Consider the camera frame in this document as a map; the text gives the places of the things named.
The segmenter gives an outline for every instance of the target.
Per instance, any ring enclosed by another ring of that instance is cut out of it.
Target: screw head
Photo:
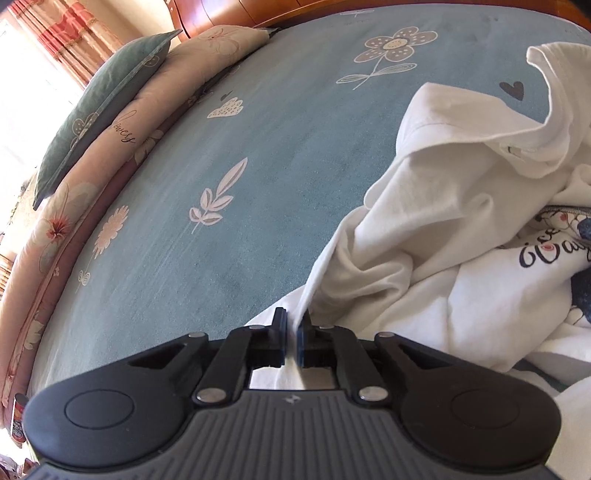
[[[388,390],[382,387],[365,387],[359,390],[359,397],[365,401],[382,401],[388,397]]]
[[[203,403],[219,403],[226,399],[226,392],[221,388],[204,388],[197,392],[197,399]]]

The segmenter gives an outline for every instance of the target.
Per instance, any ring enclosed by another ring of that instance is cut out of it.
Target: blue bed sheet
[[[221,338],[303,284],[395,156],[416,90],[494,95],[543,122],[525,60],[584,29],[521,9],[400,5],[277,33],[163,138],[80,255],[32,392],[187,332]]]

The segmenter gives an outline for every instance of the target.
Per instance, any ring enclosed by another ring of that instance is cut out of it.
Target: curtain
[[[121,40],[74,0],[17,0],[8,9],[82,86],[123,46]]]

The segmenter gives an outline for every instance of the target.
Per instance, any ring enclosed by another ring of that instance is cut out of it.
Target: green pillow
[[[33,209],[52,195],[89,145],[115,120],[158,70],[181,30],[138,38],[121,47],[95,73],[57,131],[39,166]]]

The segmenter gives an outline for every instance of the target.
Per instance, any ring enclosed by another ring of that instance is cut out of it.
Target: wooden furniture
[[[429,4],[433,0],[165,0],[181,40],[214,25],[289,27],[353,9],[400,4]],[[518,7],[562,17],[591,30],[591,22],[569,0],[439,0],[438,3]]]
[[[4,290],[6,289],[11,270],[12,261],[3,255],[0,255],[0,300],[2,299],[2,295],[4,295]]]

